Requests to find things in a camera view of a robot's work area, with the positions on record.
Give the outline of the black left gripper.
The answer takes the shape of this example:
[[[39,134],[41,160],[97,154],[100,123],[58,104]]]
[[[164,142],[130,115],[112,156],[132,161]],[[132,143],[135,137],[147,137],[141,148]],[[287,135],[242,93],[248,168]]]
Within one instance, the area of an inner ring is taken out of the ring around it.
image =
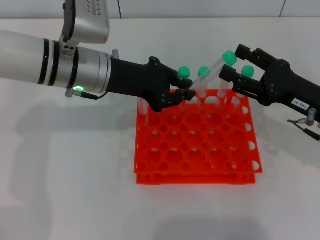
[[[150,57],[147,64],[113,58],[107,91],[142,98],[153,111],[161,112],[191,101],[196,96],[194,90],[188,89],[192,85],[192,80],[180,77],[156,57]],[[171,86],[179,89],[171,91]]]

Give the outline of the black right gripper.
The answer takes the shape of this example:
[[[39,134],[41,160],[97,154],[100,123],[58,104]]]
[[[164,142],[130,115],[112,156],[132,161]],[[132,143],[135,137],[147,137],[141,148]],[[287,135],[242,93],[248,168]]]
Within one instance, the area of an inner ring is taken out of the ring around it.
[[[235,55],[241,60],[264,70],[260,81],[246,77],[224,65],[219,77],[233,83],[232,90],[249,98],[258,99],[258,102],[268,107],[273,103],[285,105],[304,116],[310,109],[316,110],[314,120],[320,121],[320,87],[295,74],[290,64],[277,59],[260,48],[251,51],[249,47],[239,44]]]

